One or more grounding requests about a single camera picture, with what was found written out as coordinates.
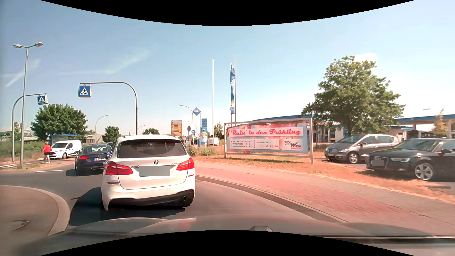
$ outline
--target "blurred license plate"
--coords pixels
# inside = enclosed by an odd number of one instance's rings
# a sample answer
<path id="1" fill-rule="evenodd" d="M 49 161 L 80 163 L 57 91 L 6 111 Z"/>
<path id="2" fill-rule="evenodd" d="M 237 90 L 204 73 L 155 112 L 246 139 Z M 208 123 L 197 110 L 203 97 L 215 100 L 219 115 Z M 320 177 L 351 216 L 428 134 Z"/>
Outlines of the blurred license plate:
<path id="1" fill-rule="evenodd" d="M 171 166 L 139 166 L 137 168 L 139 172 L 139 176 L 147 177 L 147 176 L 163 176 L 169 177 L 171 176 Z"/>

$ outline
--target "black audi sedan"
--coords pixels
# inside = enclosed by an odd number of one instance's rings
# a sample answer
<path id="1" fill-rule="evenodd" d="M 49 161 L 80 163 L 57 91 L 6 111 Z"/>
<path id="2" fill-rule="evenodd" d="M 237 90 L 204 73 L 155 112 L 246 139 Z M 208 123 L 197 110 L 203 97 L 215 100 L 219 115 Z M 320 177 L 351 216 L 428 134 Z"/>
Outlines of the black audi sedan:
<path id="1" fill-rule="evenodd" d="M 100 154 L 111 153 L 112 148 L 107 144 L 92 144 L 84 146 L 81 152 L 76 156 L 74 169 L 77 173 L 89 170 L 100 170 L 104 168 L 106 158 L 99 158 Z"/>
<path id="2" fill-rule="evenodd" d="M 400 172 L 425 181 L 455 176 L 455 139 L 414 138 L 368 154 L 367 169 Z"/>

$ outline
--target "flagpole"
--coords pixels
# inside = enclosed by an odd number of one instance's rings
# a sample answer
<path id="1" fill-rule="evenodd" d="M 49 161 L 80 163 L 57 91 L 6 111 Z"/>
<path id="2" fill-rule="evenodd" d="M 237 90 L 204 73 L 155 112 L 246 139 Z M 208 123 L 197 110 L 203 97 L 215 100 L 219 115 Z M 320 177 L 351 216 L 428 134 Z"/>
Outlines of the flagpole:
<path id="1" fill-rule="evenodd" d="M 213 73 L 214 73 L 214 70 L 215 70 L 215 59 L 212 58 L 212 146 L 213 146 L 213 150 L 215 150 L 215 86 L 214 86 L 214 79 L 213 79 Z"/>
<path id="2" fill-rule="evenodd" d="M 234 106 L 235 106 L 235 125 L 237 126 L 237 54 L 234 55 Z"/>

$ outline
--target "gray mercedes hatchback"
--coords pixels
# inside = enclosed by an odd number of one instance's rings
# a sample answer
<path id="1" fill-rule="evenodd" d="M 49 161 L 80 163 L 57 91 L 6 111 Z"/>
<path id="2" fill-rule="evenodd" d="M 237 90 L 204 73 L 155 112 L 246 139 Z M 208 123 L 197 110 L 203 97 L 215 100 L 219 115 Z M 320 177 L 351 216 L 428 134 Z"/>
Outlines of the gray mercedes hatchback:
<path id="1" fill-rule="evenodd" d="M 327 159 L 357 164 L 374 151 L 389 149 L 399 144 L 398 138 L 388 134 L 353 134 L 325 149 Z"/>

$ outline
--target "blue sign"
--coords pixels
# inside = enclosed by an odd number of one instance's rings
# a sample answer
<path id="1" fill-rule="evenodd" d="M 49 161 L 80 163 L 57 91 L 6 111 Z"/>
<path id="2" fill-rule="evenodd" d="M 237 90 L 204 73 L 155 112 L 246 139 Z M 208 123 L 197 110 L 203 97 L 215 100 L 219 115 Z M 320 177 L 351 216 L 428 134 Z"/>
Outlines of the blue sign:
<path id="1" fill-rule="evenodd" d="M 80 85 L 77 95 L 81 98 L 90 98 L 91 97 L 91 86 L 90 85 Z"/>
<path id="2" fill-rule="evenodd" d="M 201 113 L 201 111 L 200 111 L 198 108 L 195 108 L 195 109 L 193 110 L 193 113 L 194 113 L 196 116 L 198 116 L 198 115 Z"/>
<path id="3" fill-rule="evenodd" d="M 46 105 L 47 104 L 47 95 L 38 96 L 37 101 L 38 101 L 38 105 Z"/>

